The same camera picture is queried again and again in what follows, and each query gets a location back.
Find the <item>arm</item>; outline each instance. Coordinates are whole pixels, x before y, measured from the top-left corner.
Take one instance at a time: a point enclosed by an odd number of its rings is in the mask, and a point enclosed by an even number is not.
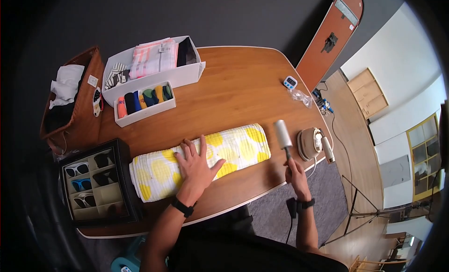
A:
[[[209,169],[206,162],[206,140],[201,135],[201,149],[198,155],[195,145],[190,140],[184,140],[181,147],[185,159],[181,154],[175,153],[184,182],[176,197],[187,207],[194,203],[210,185],[218,170],[225,162],[219,160],[215,166]],[[172,205],[162,213],[153,230],[148,235],[144,257],[142,257],[140,271],[167,271],[165,258],[178,239],[182,224],[185,221],[184,214]]]
[[[301,202],[310,201],[311,194],[304,168],[293,158],[290,158],[284,165],[288,165],[291,169],[291,173],[288,169],[286,170],[285,178],[286,182],[293,186],[293,190],[298,196],[298,200]],[[313,207],[309,207],[298,213],[296,248],[300,251],[319,254],[343,263],[338,260],[338,258],[331,256],[330,254],[324,254],[318,250],[318,231],[317,225],[315,224],[315,217],[313,216]]]

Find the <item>window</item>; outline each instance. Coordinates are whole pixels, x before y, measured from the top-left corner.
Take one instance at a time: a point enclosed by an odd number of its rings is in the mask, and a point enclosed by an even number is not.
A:
[[[421,200],[440,190],[441,167],[436,114],[407,131],[412,155],[413,201]]]

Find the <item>tag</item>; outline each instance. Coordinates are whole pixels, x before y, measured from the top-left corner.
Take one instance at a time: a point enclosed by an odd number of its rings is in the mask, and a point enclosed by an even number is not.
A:
[[[89,75],[89,79],[87,80],[87,83],[92,85],[93,88],[97,87],[98,78],[94,77],[93,75]]]
[[[161,48],[159,49],[159,52],[167,52],[171,50],[171,47],[169,47],[169,43],[164,43],[161,45]]]

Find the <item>wicker basket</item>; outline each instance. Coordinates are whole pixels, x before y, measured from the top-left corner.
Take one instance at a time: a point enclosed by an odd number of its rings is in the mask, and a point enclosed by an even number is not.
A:
[[[98,47],[88,49],[71,59],[65,66],[71,64],[83,65],[87,69],[78,90],[75,107],[69,123],[47,133],[43,120],[49,112],[50,101],[56,97],[54,93],[50,93],[40,125],[40,138],[47,140],[48,145],[57,155],[64,154],[66,151],[84,150],[96,146],[100,131],[102,114],[98,117],[95,117],[93,114],[92,100],[95,87],[87,83],[89,76],[93,76],[98,78],[97,86],[101,87],[102,84],[105,66],[101,61]]]

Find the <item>sunglasses display case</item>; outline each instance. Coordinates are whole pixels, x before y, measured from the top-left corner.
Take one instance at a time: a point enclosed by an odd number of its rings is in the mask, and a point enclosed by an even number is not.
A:
[[[76,227],[107,226],[141,219],[129,174],[129,146],[120,139],[59,162],[65,204]]]

